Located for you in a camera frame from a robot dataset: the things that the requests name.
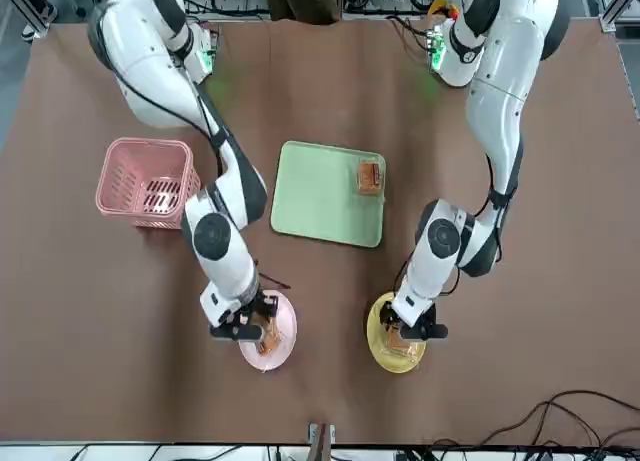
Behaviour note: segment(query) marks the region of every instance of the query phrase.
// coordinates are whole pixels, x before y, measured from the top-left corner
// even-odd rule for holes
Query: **green tray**
[[[380,165],[383,189],[358,194],[360,161]],[[271,227],[283,234],[375,248],[382,239],[386,163],[376,153],[287,141],[271,208]]]

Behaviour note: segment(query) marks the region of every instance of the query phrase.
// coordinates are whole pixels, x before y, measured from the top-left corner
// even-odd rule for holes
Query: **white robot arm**
[[[182,231],[209,278],[200,301],[212,334],[260,341],[251,315],[268,319],[277,302],[262,294],[239,231],[262,216],[267,191],[202,87],[210,36],[187,23],[182,0],[106,0],[89,21],[91,45],[134,114],[158,128],[193,126],[224,161],[224,173],[187,200]]]
[[[381,312],[400,322],[405,339],[446,337],[434,300],[452,270],[488,273],[501,255],[500,235],[517,187],[523,144],[520,119],[541,59],[557,49],[568,26],[561,0],[465,0],[444,29],[438,74],[452,86],[471,82],[466,117],[492,168],[492,186],[477,216],[444,200],[424,208],[416,248],[402,284]]]

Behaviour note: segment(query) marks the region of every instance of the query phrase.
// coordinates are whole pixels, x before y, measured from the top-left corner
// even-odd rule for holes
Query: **yellow plate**
[[[396,374],[406,373],[415,368],[427,347],[427,343],[415,343],[417,344],[418,352],[416,356],[400,356],[390,353],[384,344],[383,334],[384,328],[380,324],[380,310],[387,301],[393,300],[393,292],[388,292],[380,296],[369,311],[367,317],[367,343],[369,344],[369,350],[373,357],[387,371]]]

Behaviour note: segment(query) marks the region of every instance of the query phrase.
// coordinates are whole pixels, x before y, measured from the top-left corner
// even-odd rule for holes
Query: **brown table surface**
[[[205,277],[180,233],[134,229],[94,204],[113,139],[184,139],[209,180],[206,142],[137,121],[85,27],[55,26],[34,43],[0,157],[0,438],[285,443],[326,421],[339,442],[474,443],[563,389],[640,404],[639,129],[614,40],[597,21],[574,21],[540,68],[504,261],[484,278],[463,275],[439,302],[450,337],[404,376],[374,362],[363,320],[411,250],[424,204],[441,196],[473,212],[486,195],[466,90],[430,79],[388,22],[222,32],[209,88],[270,194],[289,139],[380,152],[381,245],[278,235],[268,215],[249,227],[252,254],[293,286],[298,315],[287,363],[251,368],[235,344],[209,337]],[[602,400],[565,402],[603,435],[640,424]],[[494,442],[527,443],[533,429]],[[562,412],[549,437],[587,442]]]

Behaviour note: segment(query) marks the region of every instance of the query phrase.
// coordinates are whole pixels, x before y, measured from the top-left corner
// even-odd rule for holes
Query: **pink basket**
[[[180,229],[184,203],[199,188],[193,154],[182,141],[120,138],[107,150],[96,206],[135,226]]]

